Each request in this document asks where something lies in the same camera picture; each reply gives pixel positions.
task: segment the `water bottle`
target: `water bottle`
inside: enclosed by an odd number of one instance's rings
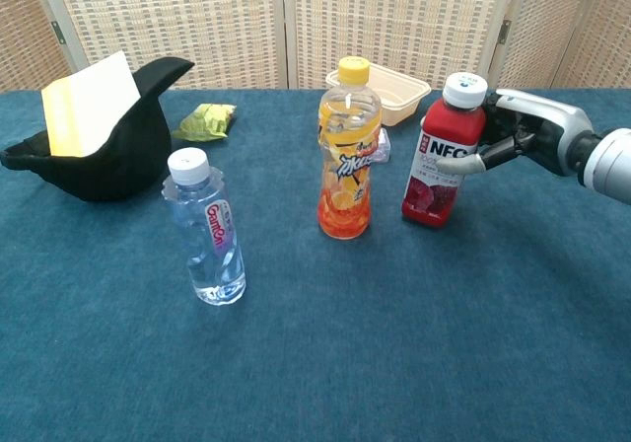
[[[184,235],[193,289],[208,304],[232,304],[245,291],[245,268],[224,175],[198,148],[175,151],[168,164],[162,195]]]

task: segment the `red juice bottle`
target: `red juice bottle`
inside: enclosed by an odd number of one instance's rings
[[[462,176],[440,173],[441,158],[459,158],[475,152],[486,115],[480,107],[486,81],[475,74],[457,72],[447,78],[443,97],[421,120],[421,134],[403,198],[403,215],[432,227],[447,222]]]

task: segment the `white bottle cap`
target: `white bottle cap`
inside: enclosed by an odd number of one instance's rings
[[[210,176],[208,157],[199,148],[178,149],[167,160],[174,183],[195,185]]]
[[[475,109],[482,105],[488,84],[479,75],[457,72],[450,75],[443,89],[445,101],[459,109]]]

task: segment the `yellow bottle cap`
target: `yellow bottle cap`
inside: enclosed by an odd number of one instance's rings
[[[371,63],[364,57],[349,55],[339,61],[337,78],[342,84],[364,85],[368,83]]]

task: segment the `orange juice bottle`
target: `orange juice bottle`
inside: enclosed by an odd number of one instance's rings
[[[377,150],[382,103],[367,87],[370,62],[339,61],[340,85],[319,104],[317,139],[324,158],[317,221],[327,235],[342,240],[366,230],[371,218],[371,155]]]

